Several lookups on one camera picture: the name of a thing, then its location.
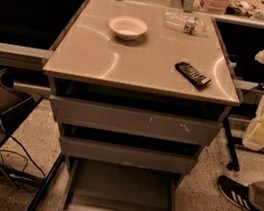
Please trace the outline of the grey drawer cabinet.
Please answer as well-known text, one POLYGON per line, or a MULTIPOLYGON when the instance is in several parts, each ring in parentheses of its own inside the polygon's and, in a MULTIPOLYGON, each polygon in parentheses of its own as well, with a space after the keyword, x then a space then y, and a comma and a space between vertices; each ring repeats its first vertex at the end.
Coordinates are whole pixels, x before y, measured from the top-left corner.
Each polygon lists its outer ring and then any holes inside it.
MULTIPOLYGON (((222 122, 239 97, 214 20, 204 36, 164 26, 164 8, 89 0, 43 66, 51 95, 222 122), (115 16, 140 18, 148 29, 134 41, 109 27, 115 16), (188 62, 211 81, 197 88, 174 67, 188 62)), ((198 159, 206 146, 59 122, 60 136, 89 139, 198 159)))

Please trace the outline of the grey middle drawer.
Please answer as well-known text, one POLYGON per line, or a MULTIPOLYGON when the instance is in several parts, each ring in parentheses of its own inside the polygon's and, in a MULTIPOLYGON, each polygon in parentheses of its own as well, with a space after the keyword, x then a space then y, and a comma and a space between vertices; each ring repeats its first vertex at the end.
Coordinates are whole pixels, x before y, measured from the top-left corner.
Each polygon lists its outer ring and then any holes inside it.
POLYGON ((138 168, 149 168, 166 172, 187 174, 197 164, 196 157, 180 156, 168 152, 157 152, 129 146, 95 142, 94 140, 60 138, 61 150, 65 155, 81 157, 138 168))

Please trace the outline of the grey drawer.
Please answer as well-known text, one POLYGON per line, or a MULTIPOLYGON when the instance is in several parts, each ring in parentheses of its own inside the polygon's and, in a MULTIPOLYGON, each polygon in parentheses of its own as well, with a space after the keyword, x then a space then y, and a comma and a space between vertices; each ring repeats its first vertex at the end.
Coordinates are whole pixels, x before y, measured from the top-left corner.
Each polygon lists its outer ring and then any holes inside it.
POLYGON ((155 111, 50 96, 56 122, 135 136, 209 145, 222 125, 155 111))
POLYGON ((81 157, 138 168, 149 168, 166 172, 187 174, 197 164, 196 157, 180 156, 168 152, 157 152, 129 146, 95 142, 94 140, 60 138, 61 150, 65 155, 81 157))
POLYGON ((174 181, 167 172, 79 158, 58 211, 175 211, 174 181))

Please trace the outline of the grey top drawer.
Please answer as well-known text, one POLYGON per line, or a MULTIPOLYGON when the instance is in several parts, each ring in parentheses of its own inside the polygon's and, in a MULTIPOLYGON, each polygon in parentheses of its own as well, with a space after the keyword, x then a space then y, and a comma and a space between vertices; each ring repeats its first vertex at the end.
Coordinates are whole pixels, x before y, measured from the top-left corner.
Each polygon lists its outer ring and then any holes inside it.
POLYGON ((135 136, 209 145, 222 125, 155 111, 50 96, 56 122, 135 136))

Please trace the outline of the grey bottom drawer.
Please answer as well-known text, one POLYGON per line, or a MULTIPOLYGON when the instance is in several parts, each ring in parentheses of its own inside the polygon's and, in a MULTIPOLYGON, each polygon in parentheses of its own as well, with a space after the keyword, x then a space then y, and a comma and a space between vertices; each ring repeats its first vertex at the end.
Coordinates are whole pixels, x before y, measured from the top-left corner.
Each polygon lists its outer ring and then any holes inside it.
POLYGON ((174 181, 167 172, 79 158, 58 211, 175 211, 174 181))

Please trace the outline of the black remote control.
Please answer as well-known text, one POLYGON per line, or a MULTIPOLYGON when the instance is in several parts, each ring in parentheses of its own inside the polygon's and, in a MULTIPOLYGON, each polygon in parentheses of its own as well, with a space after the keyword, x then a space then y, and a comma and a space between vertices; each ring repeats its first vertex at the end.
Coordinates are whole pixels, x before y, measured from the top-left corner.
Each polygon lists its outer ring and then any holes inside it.
POLYGON ((178 62, 174 66, 176 70, 184 76, 191 84, 195 87, 205 87, 210 83, 210 79, 205 77, 201 72, 199 72, 193 65, 188 62, 178 62))

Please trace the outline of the white paper bowl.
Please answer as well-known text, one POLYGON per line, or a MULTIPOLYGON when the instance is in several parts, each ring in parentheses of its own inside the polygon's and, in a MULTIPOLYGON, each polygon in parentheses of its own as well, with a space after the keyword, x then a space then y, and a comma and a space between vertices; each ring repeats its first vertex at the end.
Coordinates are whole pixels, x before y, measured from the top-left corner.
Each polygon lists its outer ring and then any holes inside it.
POLYGON ((134 41, 146 33, 148 26, 140 18, 115 16, 109 20, 112 33, 121 40, 134 41))

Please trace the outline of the clear plastic water bottle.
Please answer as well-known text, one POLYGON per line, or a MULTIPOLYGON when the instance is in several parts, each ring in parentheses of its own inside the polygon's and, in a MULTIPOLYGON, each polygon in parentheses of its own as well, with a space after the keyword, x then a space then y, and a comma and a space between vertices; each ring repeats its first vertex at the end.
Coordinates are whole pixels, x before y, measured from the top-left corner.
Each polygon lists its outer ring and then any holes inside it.
POLYGON ((202 18, 192 14, 167 10, 164 16, 164 26, 167 29, 173 29, 173 31, 179 31, 190 36, 204 36, 210 29, 202 18))

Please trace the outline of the black table leg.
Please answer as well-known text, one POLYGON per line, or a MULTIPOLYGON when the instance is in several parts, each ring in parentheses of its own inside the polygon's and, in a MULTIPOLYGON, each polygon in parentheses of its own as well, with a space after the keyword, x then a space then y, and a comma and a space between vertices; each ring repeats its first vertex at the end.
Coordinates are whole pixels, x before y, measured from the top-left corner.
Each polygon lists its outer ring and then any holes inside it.
POLYGON ((231 132, 231 127, 229 125, 229 119, 225 118, 223 120, 223 126, 224 126, 224 130, 226 132, 226 139, 227 139, 227 146, 229 149, 229 154, 230 154, 230 162, 227 163, 227 169, 230 171, 236 171, 238 172, 240 170, 240 166, 239 166, 239 162, 238 162, 238 157, 236 154, 236 150, 235 150, 235 143, 234 143, 234 138, 232 136, 232 132, 231 132))

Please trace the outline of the pink stacked plastic containers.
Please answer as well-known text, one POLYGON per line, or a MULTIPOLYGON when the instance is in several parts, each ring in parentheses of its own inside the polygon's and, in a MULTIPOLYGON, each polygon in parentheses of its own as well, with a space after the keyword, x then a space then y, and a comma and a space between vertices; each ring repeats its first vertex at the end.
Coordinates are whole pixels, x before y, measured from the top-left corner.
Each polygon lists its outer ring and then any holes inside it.
POLYGON ((223 14, 231 0, 199 0, 200 7, 204 12, 223 14))

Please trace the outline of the black sneaker white stripes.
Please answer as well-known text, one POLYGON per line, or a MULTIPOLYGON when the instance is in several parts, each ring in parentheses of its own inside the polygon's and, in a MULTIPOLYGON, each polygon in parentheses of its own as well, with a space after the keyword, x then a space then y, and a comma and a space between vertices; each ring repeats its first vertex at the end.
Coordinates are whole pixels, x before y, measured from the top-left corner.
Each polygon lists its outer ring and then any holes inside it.
POLYGON ((227 176, 221 175, 217 179, 217 186, 224 198, 243 211, 261 211, 250 203, 248 187, 235 182, 227 176))

